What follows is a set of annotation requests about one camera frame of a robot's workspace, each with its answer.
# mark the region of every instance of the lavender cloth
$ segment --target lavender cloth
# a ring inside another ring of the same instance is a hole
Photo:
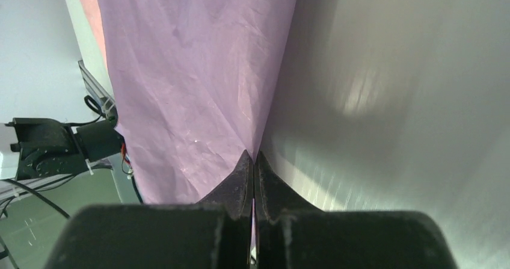
[[[98,1],[144,201],[196,202],[258,151],[296,0]]]

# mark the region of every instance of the cable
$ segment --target cable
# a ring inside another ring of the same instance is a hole
[[[5,214],[5,217],[8,217],[7,216],[7,207],[9,206],[9,204],[15,199],[15,197],[10,197],[7,200],[7,203],[5,204],[4,208],[2,209],[2,212],[0,213],[0,218]]]
[[[95,169],[109,169],[109,170],[112,170],[112,166],[111,165],[103,165],[103,164],[98,164],[98,165],[95,165],[92,167],[93,170]],[[37,186],[34,188],[34,190],[38,190],[38,192],[46,192],[46,191],[50,191],[50,190],[53,190],[53,189],[56,189],[56,188],[59,188],[59,187],[62,187],[64,184],[67,184],[68,182],[70,182],[72,179],[74,179],[75,177],[77,177],[77,175],[80,175],[80,174],[76,174],[76,175],[67,175],[65,177],[62,177],[60,179],[56,179],[56,180],[53,180],[51,182],[48,182],[48,183],[45,183],[45,184],[42,184],[40,186]],[[61,182],[63,181],[62,183],[54,186],[54,187],[51,187],[51,188],[48,188],[48,189],[44,189],[44,190],[39,190],[41,188],[46,188],[47,186],[50,186],[50,185],[53,185],[53,184],[56,184],[58,182]],[[20,196],[23,196],[23,195],[26,195],[26,194],[29,194],[29,192],[25,191],[25,192],[21,192],[19,193]],[[7,212],[7,207],[9,206],[9,204],[12,202],[12,200],[14,200],[16,197],[9,197],[9,198],[6,198],[4,200],[2,200],[0,202],[0,206],[2,206],[4,203],[5,206],[4,208],[2,209],[2,212],[0,213],[0,218],[5,214],[5,216],[7,216],[6,212]]]
[[[120,154],[122,156],[122,161],[120,162],[120,169],[122,170],[122,172],[128,176],[132,176],[133,173],[131,172],[126,172],[126,170],[124,170],[124,163],[126,163],[130,168],[131,168],[131,162],[128,161],[126,159],[126,154],[128,153],[128,150],[126,150],[126,143],[122,143],[122,147],[120,148]]]
[[[92,110],[94,113],[98,114],[99,117],[87,123],[68,123],[69,126],[90,125],[91,123],[97,122],[99,119],[101,119],[101,117],[106,117],[106,115],[101,110],[101,106],[91,96],[85,96],[83,100],[85,101],[85,104],[88,106],[88,108]]]
[[[143,204],[143,199],[142,196],[140,195],[140,192],[138,191],[137,183],[135,182],[135,177],[131,177],[131,182],[133,183],[133,189],[135,189],[135,194],[137,195],[140,204]]]
[[[4,179],[2,180],[6,183],[9,183],[9,184],[12,184],[12,185],[15,185],[29,193],[31,193],[32,195],[38,197],[39,199],[41,199],[41,201],[47,203],[49,206],[51,206],[53,209],[57,210],[57,212],[59,212],[62,216],[64,216],[66,219],[69,219],[69,214],[66,213],[64,210],[62,210],[62,208],[60,208],[59,206],[55,205],[53,202],[51,202],[50,200],[48,200],[45,196],[41,195],[39,192],[37,192],[36,190],[24,185],[24,184],[21,184],[20,182],[16,182],[14,180],[11,180],[11,179]]]

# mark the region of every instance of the purple fabric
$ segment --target purple fabric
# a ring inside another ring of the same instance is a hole
[[[148,203],[191,203],[256,154],[296,0],[98,0]]]

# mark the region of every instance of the white surface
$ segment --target white surface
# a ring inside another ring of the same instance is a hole
[[[262,150],[323,209],[412,209],[510,264],[510,0],[298,0]]]
[[[16,177],[19,152],[11,151],[11,144],[16,143],[17,136],[14,128],[0,123],[0,180]]]
[[[93,7],[95,6],[90,4],[93,1],[97,2],[97,0],[87,1],[90,5],[89,9],[91,9],[91,20],[100,22],[100,19],[96,19],[96,17],[100,18],[99,11],[93,10]],[[69,9],[69,14],[71,15],[71,21],[75,30],[76,39],[78,39],[79,50],[83,57],[85,66],[99,84],[106,90],[106,92],[113,96],[113,89],[105,66],[106,61],[103,59],[103,55],[101,54],[101,50],[97,44],[96,38],[94,37],[93,30],[80,0],[66,0],[66,4]]]
[[[93,118],[64,0],[0,0],[0,122]]]

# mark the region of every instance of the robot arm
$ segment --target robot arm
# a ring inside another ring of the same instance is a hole
[[[14,118],[0,123],[0,179],[78,174],[90,162],[119,153],[116,118],[76,128],[52,119]]]

